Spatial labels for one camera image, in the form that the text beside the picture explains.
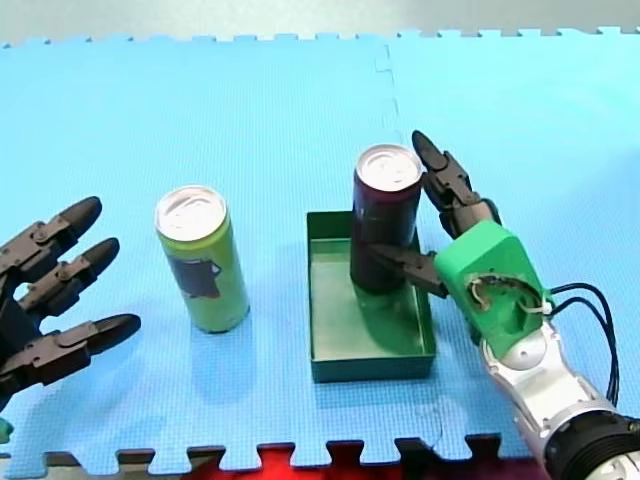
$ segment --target green can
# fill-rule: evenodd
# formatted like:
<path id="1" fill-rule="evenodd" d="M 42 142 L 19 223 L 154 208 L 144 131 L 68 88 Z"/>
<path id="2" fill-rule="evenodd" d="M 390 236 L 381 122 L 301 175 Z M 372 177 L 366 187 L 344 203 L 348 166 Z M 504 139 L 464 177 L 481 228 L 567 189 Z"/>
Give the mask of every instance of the green can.
<path id="1" fill-rule="evenodd" d="M 187 185 L 156 206 L 155 226 L 191 321 L 226 332 L 249 312 L 227 203 L 214 190 Z"/>

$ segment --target blue foam mat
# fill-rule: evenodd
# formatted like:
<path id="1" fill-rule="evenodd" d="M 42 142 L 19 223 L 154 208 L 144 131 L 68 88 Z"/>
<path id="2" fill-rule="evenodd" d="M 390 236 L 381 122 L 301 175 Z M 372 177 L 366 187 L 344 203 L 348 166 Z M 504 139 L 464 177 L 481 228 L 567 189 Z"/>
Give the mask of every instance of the blue foam mat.
<path id="1" fill-rule="evenodd" d="M 135 448 L 155 450 L 152 473 L 180 473 L 198 446 L 226 447 L 223 468 L 252 468 L 266 443 L 295 443 L 293 464 L 319 465 L 330 440 L 364 440 L 362 461 L 386 462 L 401 437 L 463 458 L 465 434 L 491 432 L 503 435 L 503 455 L 525 454 L 449 301 L 433 300 L 431 379 L 311 381 L 305 212 L 348 208 L 358 153 L 406 142 L 413 128 L 500 205 L 546 284 L 605 290 L 620 332 L 620 407 L 640 414 L 640 36 L 525 33 L 80 39 L 0 51 L 0 161 L 11 178 L 0 200 L 12 205 L 0 238 L 97 194 L 104 213 L 68 257 L 107 236 L 122 243 L 103 278 L 45 328 L 124 311 L 144 322 L 91 368 L 12 400 L 7 474 L 42 475 L 42 455 L 60 451 L 111 474 L 116 452 Z M 194 182 L 229 200 L 251 296 L 251 317 L 224 336 L 190 326 L 152 227 L 155 201 Z M 446 244 L 426 201 L 419 228 L 424 248 Z M 558 323 L 572 364 L 604 388 L 597 322 L 578 310 Z"/>

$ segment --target dark red can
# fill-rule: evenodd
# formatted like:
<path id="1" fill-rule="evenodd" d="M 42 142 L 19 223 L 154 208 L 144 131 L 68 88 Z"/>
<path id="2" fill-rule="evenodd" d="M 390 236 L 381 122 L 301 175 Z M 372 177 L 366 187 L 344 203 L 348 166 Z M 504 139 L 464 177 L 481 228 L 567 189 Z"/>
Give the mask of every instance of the dark red can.
<path id="1" fill-rule="evenodd" d="M 376 145 L 358 159 L 354 172 L 351 281 L 372 294 L 400 287 L 404 278 L 381 265 L 367 245 L 409 247 L 420 200 L 420 158 L 400 145 Z"/>

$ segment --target can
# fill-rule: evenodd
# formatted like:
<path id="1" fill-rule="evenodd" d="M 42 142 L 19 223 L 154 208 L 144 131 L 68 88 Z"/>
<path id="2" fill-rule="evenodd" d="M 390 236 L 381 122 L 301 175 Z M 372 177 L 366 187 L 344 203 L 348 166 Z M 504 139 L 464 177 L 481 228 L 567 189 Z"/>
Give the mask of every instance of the can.
<path id="1" fill-rule="evenodd" d="M 157 204 L 155 227 L 191 321 L 226 332 L 249 311 L 231 217 L 214 190 L 187 185 Z"/>
<path id="2" fill-rule="evenodd" d="M 409 247 L 415 234 L 421 193 L 420 158 L 400 145 L 375 145 L 358 159 L 354 172 L 350 274 L 371 294 L 386 294 L 404 277 L 376 261 L 367 246 Z"/>

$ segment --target tray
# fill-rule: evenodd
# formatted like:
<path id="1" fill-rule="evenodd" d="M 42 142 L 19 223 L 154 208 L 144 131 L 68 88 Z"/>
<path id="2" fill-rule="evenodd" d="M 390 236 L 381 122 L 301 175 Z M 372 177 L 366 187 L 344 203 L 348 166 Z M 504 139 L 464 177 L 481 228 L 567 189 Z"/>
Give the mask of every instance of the tray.
<path id="1" fill-rule="evenodd" d="M 369 295 L 349 276 L 351 212 L 307 215 L 311 365 L 316 382 L 421 378 L 436 353 L 426 294 Z M 419 240 L 414 237 L 414 248 Z"/>

